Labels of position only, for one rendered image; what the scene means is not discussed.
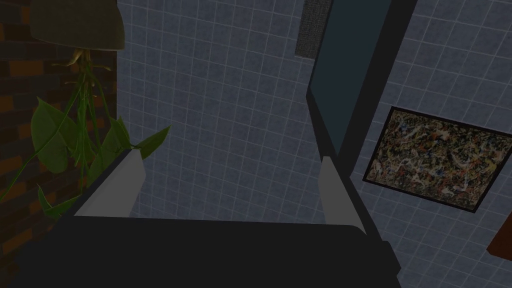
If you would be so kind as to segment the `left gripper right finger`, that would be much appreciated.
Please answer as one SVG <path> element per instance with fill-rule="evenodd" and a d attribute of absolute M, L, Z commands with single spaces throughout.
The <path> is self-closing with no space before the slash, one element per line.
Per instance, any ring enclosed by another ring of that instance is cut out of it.
<path fill-rule="evenodd" d="M 321 160 L 318 190 L 326 224 L 353 226 L 371 238 L 382 239 L 353 181 L 338 172 L 329 156 Z"/>

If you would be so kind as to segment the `brown wooden furniture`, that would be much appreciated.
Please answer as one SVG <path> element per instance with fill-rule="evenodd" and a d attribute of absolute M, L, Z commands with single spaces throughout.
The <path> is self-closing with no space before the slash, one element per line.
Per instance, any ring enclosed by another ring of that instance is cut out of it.
<path fill-rule="evenodd" d="M 491 255 L 512 261 L 512 212 L 486 249 Z"/>

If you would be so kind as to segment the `speckled framed painting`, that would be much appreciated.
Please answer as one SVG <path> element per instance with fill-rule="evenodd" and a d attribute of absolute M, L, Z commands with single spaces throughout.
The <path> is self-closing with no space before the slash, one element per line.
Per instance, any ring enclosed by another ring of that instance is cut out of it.
<path fill-rule="evenodd" d="M 392 106 L 363 180 L 475 213 L 511 155 L 511 134 Z"/>

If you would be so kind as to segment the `green potted plant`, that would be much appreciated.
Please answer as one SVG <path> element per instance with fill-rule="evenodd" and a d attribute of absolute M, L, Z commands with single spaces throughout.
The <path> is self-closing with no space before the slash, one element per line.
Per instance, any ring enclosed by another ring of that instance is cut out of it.
<path fill-rule="evenodd" d="M 108 166 L 125 150 L 139 150 L 142 161 L 163 144 L 169 127 L 138 144 L 122 118 L 107 115 L 110 129 L 104 139 L 99 136 L 95 101 L 108 104 L 103 86 L 95 76 L 97 67 L 92 51 L 121 51 L 125 47 L 125 28 L 117 0 L 31 0 L 29 6 L 31 38 L 49 44 L 73 48 L 62 67 L 76 67 L 77 78 L 64 110 L 45 100 L 38 105 L 30 122 L 32 158 L 37 158 L 52 174 L 68 169 L 68 162 L 80 168 L 79 194 L 52 205 L 44 192 L 37 192 L 43 213 L 59 219 Z"/>

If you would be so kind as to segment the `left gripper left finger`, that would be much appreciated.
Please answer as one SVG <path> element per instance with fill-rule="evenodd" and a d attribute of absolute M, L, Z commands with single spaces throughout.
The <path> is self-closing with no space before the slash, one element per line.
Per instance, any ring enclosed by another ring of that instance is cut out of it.
<path fill-rule="evenodd" d="M 62 217 L 127 218 L 145 179 L 146 171 L 140 150 L 125 150 Z"/>

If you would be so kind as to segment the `dark blue door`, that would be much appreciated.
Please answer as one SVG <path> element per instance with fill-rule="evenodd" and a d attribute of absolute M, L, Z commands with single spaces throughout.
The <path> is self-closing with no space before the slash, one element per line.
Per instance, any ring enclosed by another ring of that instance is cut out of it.
<path fill-rule="evenodd" d="M 418 0 L 332 0 L 306 91 L 321 158 L 353 172 Z"/>

